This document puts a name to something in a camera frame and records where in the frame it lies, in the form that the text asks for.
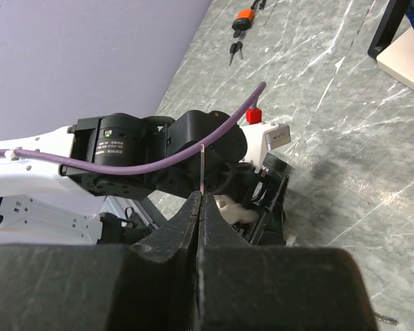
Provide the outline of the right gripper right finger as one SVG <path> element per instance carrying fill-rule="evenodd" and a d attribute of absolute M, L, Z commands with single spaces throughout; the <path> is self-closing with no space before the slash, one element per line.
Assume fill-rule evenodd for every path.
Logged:
<path fill-rule="evenodd" d="M 354 258 L 339 248 L 251 245 L 207 195 L 199 214 L 202 330 L 376 330 Z"/>

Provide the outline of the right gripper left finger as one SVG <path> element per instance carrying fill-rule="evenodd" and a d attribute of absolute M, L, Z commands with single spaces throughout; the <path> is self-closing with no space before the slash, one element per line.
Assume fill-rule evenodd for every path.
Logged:
<path fill-rule="evenodd" d="M 135 245 L 0 245 L 0 330 L 192 330 L 200 207 Z"/>

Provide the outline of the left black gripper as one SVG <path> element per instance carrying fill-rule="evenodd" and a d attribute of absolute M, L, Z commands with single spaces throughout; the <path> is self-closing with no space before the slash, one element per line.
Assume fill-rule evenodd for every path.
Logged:
<path fill-rule="evenodd" d="M 286 213 L 284 201 L 290 177 L 264 177 L 260 169 L 254 173 L 251 163 L 229 163 L 231 179 L 228 186 L 237 202 L 247 210 L 255 211 L 258 218 L 249 224 L 238 223 L 233 228 L 251 245 L 285 245 L 284 223 Z"/>

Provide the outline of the black-headed key bunch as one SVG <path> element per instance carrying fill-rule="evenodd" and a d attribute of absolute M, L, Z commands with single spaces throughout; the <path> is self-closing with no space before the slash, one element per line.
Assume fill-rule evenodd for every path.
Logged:
<path fill-rule="evenodd" d="M 229 65 L 232 64 L 234 56 L 238 53 L 240 55 L 241 58 L 243 58 L 243 54 L 242 54 L 242 47 L 243 47 L 243 43 L 241 41 L 235 42 L 230 46 L 230 50 L 229 50 L 229 54 L 230 54 L 230 60 L 229 60 Z"/>

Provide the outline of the orange padlock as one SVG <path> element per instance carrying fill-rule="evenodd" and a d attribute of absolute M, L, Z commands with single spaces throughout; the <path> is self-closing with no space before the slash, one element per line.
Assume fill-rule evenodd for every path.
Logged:
<path fill-rule="evenodd" d="M 241 10 L 232 23 L 233 38 L 240 37 L 245 31 L 250 29 L 255 19 L 257 10 L 264 10 L 266 0 L 254 0 L 251 6 L 247 9 Z"/>

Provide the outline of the black padlock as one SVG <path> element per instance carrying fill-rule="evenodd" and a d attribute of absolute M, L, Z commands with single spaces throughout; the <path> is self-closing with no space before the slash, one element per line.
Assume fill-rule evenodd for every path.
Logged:
<path fill-rule="evenodd" d="M 282 177 L 284 171 L 287 168 L 287 163 L 277 158 L 275 155 L 268 153 L 260 167 L 259 175 L 261 178 L 264 177 Z"/>

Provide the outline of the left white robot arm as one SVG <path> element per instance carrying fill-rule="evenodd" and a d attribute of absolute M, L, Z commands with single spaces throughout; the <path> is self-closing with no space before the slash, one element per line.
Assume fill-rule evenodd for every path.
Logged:
<path fill-rule="evenodd" d="M 141 201 L 160 191 L 186 199 L 213 195 L 224 218 L 258 244 L 270 222 L 283 224 L 289 177 L 273 150 L 291 141 L 286 124 L 247 124 L 220 111 L 178 119 L 115 113 L 80 119 L 33 137 L 0 141 L 0 230 L 16 228 L 63 243 L 134 243 L 159 227 L 133 214 L 79 215 L 34 199 L 55 190 Z"/>

